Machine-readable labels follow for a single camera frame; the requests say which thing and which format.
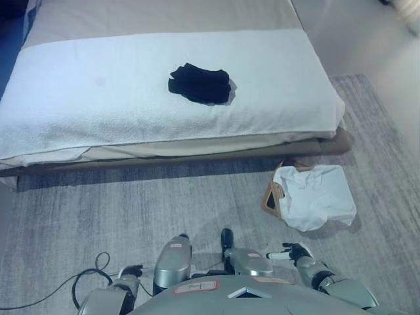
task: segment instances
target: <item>mattress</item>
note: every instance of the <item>mattress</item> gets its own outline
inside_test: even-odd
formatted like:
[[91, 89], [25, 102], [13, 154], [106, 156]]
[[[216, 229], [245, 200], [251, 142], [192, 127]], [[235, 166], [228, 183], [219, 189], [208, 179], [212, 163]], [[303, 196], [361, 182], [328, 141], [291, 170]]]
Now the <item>mattress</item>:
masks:
[[[44, 0], [23, 46], [70, 39], [111, 37], [138, 33], [214, 32], [301, 28], [287, 0]], [[91, 161], [148, 156], [212, 154], [273, 146], [313, 137], [331, 138], [334, 133], [279, 133], [219, 139], [193, 139], [120, 146], [96, 146], [65, 152], [46, 152], [3, 160], [2, 168], [32, 163]]]

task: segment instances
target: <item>bed frame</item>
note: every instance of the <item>bed frame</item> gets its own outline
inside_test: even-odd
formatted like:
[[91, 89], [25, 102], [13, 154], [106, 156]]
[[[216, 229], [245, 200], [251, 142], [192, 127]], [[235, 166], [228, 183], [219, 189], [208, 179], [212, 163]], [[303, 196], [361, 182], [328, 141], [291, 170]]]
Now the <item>bed frame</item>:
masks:
[[277, 146], [256, 148], [249, 150], [233, 151], [218, 154], [204, 154], [199, 156], [177, 157], [143, 157], [133, 159], [109, 159], [102, 161], [74, 162], [74, 163], [49, 163], [34, 164], [28, 167], [15, 167], [0, 171], [0, 177], [20, 175], [37, 175], [65, 171], [84, 171], [98, 168], [142, 167], [184, 163], [187, 161], [215, 161], [224, 159], [241, 158], [283, 158], [299, 156], [318, 156], [343, 154], [352, 147], [351, 135], [339, 127], [332, 139], [313, 138], [297, 142], [288, 142]]

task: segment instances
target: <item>wire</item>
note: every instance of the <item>wire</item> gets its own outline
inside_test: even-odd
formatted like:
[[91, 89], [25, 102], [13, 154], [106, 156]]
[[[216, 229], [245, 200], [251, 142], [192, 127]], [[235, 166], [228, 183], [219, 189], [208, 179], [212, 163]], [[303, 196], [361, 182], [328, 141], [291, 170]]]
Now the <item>wire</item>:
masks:
[[26, 307], [29, 307], [29, 306], [33, 306], [33, 305], [36, 305], [36, 304], [39, 304], [39, 303], [41, 303], [41, 302], [43, 302], [43, 301], [45, 301], [46, 299], [48, 299], [51, 295], [53, 295], [54, 293], [56, 293], [59, 289], [61, 289], [66, 283], [68, 283], [71, 279], [73, 279], [73, 278], [75, 278], [75, 277], [77, 277], [77, 274], [75, 274], [74, 276], [71, 276], [70, 278], [68, 278], [66, 281], [64, 281], [62, 284], [60, 284], [60, 286], [59, 287], [57, 287], [53, 292], [51, 292], [50, 294], [48, 294], [46, 297], [44, 297], [43, 299], [41, 299], [41, 300], [38, 300], [38, 301], [36, 301], [36, 302], [33, 302], [33, 303], [31, 303], [31, 304], [26, 304], [26, 305], [22, 305], [22, 306], [12, 306], [12, 307], [0, 307], [0, 310], [18, 310], [18, 309], [20, 309], [20, 308], [26, 308]]
[[[102, 267], [102, 268], [99, 268], [99, 258], [100, 258], [100, 256], [102, 256], [102, 255], [106, 255], [107, 256], [107, 261], [106, 261], [106, 263], [105, 263], [105, 265]], [[108, 266], [108, 264], [110, 263], [110, 259], [111, 259], [111, 256], [110, 256], [110, 254], [108, 253], [108, 252], [106, 252], [106, 251], [103, 251], [103, 252], [101, 252], [101, 253], [99, 253], [97, 256], [96, 256], [96, 259], [94, 260], [94, 265], [95, 265], [95, 269], [97, 269], [97, 270], [100, 270], [101, 272], [103, 272], [103, 270]], [[18, 309], [21, 309], [21, 308], [26, 308], [26, 307], [30, 307], [30, 306], [33, 306], [33, 305], [36, 305], [36, 304], [39, 304], [39, 303], [41, 303], [41, 302], [43, 302], [43, 301], [45, 301], [46, 299], [48, 299], [49, 297], [51, 297], [52, 295], [54, 295], [59, 289], [61, 289], [66, 283], [68, 283], [71, 279], [74, 279], [74, 278], [76, 278], [76, 277], [80, 277], [81, 276], [81, 274], [93, 274], [93, 273], [95, 273], [95, 272], [86, 272], [86, 270], [84, 270], [83, 272], [80, 272], [80, 273], [78, 273], [78, 274], [75, 274], [75, 275], [73, 275], [73, 276], [71, 276], [70, 278], [68, 278], [67, 280], [65, 280], [62, 284], [60, 284], [53, 292], [51, 292], [50, 294], [48, 294], [46, 297], [44, 297], [44, 298], [42, 298], [42, 299], [40, 299], [40, 300], [38, 300], [38, 301], [36, 301], [36, 302], [33, 302], [33, 303], [30, 303], [30, 304], [25, 304], [25, 305], [21, 305], [21, 306], [10, 306], [10, 307], [0, 307], [0, 310], [18, 310]], [[108, 276], [116, 276], [116, 275], [118, 275], [118, 273], [117, 272], [115, 272], [115, 273], [113, 273], [113, 274], [110, 274], [110, 275], [108, 275]]]
[[79, 309], [80, 308], [79, 302], [77, 301], [77, 297], [76, 297], [76, 285], [77, 285], [80, 277], [82, 277], [82, 275], [84, 275], [84, 274], [90, 274], [90, 273], [100, 274], [102, 277], [105, 277], [107, 279], [108, 285], [112, 285], [112, 279], [111, 279], [111, 277], [109, 277], [109, 275], [107, 275], [101, 269], [90, 268], [90, 269], [86, 269], [86, 270], [82, 271], [81, 273], [79, 273], [77, 275], [77, 277], [74, 280], [74, 283], [72, 285], [72, 300], [73, 300], [74, 306], [76, 306], [76, 309]]
[[143, 284], [140, 282], [140, 286], [142, 287], [142, 289], [144, 290], [144, 292], [146, 292], [146, 294], [149, 296], [149, 297], [153, 297], [153, 295], [152, 294], [150, 294], [149, 293], [149, 291], [147, 291], [146, 290], [146, 288], [143, 286]]

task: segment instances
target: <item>carpet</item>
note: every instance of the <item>carpet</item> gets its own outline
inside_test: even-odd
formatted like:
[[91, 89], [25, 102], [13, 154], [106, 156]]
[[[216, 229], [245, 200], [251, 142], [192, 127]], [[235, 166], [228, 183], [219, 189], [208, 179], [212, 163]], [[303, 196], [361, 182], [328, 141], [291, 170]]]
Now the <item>carpet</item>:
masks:
[[[193, 271], [220, 268], [220, 232], [229, 227], [238, 247], [261, 253], [279, 251], [282, 242], [305, 242], [330, 267], [362, 280], [380, 303], [418, 312], [417, 162], [364, 75], [331, 81], [347, 104], [345, 122], [354, 147], [341, 156], [302, 160], [343, 166], [358, 209], [352, 226], [329, 222], [303, 233], [261, 210], [280, 159], [22, 177], [1, 262], [0, 307], [44, 297], [72, 274], [94, 266], [101, 251], [111, 255], [107, 272], [143, 263], [143, 283], [152, 290], [152, 267], [161, 248], [183, 232], [194, 246]], [[291, 262], [274, 262], [274, 270], [279, 278], [301, 284]], [[79, 301], [105, 285], [97, 276], [83, 277]], [[75, 314], [70, 286], [10, 314]], [[140, 288], [137, 305], [147, 298]]]

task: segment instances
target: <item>bed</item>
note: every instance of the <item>bed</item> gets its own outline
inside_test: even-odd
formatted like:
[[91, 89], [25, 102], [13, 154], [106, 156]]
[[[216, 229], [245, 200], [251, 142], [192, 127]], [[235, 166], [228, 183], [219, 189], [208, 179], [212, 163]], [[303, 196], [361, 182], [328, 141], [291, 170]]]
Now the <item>bed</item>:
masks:
[[[0, 177], [351, 148], [344, 104], [289, 0], [43, 0], [28, 13], [33, 25], [0, 102]], [[232, 102], [187, 104], [163, 93], [170, 67], [186, 61], [227, 68]], [[147, 68], [147, 79], [133, 84], [131, 68]], [[130, 103], [148, 94], [141, 110]], [[293, 110], [277, 109], [279, 95]]]

